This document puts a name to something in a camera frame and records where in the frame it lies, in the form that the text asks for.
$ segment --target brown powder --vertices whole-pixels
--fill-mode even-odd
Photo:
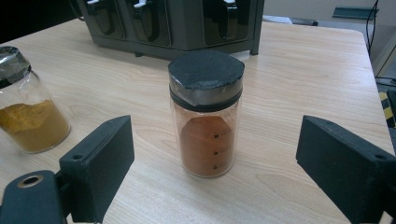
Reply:
[[[190,119],[180,135],[184,166],[200,176],[221,175],[233,163],[233,139],[233,130],[222,117]]]
[[[36,105],[16,104],[1,109],[0,127],[27,152],[54,147],[69,132],[67,121],[50,100]]]

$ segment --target jar lid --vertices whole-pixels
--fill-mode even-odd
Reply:
[[[0,89],[23,79],[30,73],[30,70],[29,62],[17,48],[0,47]]]
[[[242,94],[244,69],[242,62],[223,52],[186,53],[168,65],[171,98],[191,111],[225,109]]]

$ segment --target yellow powder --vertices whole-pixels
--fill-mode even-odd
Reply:
[[[69,125],[55,104],[16,104],[0,110],[0,127],[27,152],[56,146],[69,132]]]

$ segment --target clear glass jar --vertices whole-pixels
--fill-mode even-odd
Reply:
[[[187,53],[169,64],[177,148],[187,171],[202,177],[233,165],[244,65],[214,50]]]
[[[28,153],[55,147],[70,131],[50,93],[14,47],[0,48],[0,128]]]

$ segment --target light wood tabletop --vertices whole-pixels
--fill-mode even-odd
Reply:
[[[235,162],[217,178],[181,166],[169,61],[98,47],[77,20],[6,45],[30,61],[72,130],[38,154],[19,152],[0,133],[0,200],[10,181],[59,171],[62,155],[123,115],[132,117],[135,160],[104,223],[348,223],[296,162],[303,115],[333,121],[394,154],[363,35],[355,31],[262,24],[259,55],[241,59]]]

